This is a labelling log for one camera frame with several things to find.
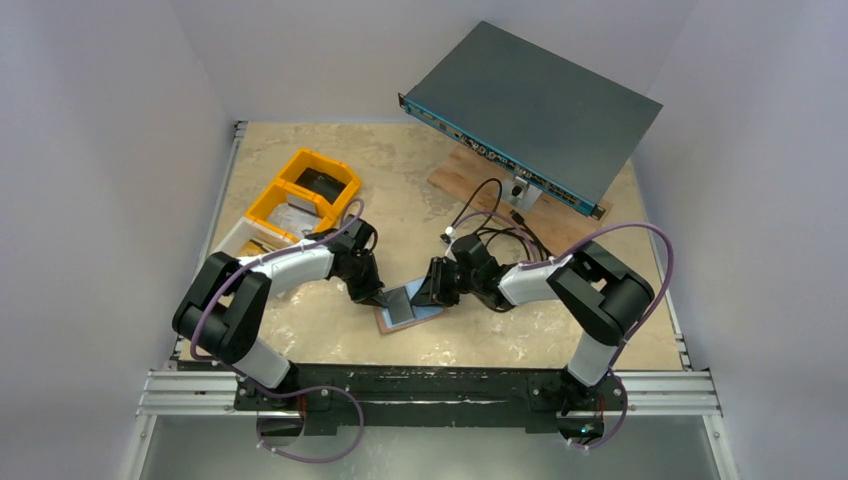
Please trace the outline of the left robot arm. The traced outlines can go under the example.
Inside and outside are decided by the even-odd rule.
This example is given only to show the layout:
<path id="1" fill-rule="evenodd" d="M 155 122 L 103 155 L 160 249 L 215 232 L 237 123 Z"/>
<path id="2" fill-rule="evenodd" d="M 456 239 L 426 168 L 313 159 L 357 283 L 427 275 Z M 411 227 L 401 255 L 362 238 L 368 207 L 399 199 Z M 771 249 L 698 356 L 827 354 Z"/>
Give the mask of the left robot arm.
<path id="1" fill-rule="evenodd" d="M 292 405 L 299 371 L 259 336 L 268 300 L 302 284 L 338 278 L 355 304 L 384 307 L 373 253 L 376 229 L 350 215 L 340 228 L 313 233 L 265 255 L 208 257 L 172 319 L 173 330 L 214 360 L 259 384 L 272 408 Z"/>

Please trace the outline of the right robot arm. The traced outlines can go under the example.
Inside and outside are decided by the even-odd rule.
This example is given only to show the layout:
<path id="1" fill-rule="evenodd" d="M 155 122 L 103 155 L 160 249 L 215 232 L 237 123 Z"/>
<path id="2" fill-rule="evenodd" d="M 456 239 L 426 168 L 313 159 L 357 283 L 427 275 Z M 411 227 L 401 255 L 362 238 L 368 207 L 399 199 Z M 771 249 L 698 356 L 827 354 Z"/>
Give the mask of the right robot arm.
<path id="1" fill-rule="evenodd" d="M 564 399 L 576 407 L 599 396 L 627 334 L 656 300 L 642 276 L 592 240 L 553 259 L 503 264 L 477 234 L 458 238 L 445 256 L 431 260 L 410 304 L 448 308 L 463 295 L 492 311 L 560 301 L 583 329 L 561 381 Z"/>

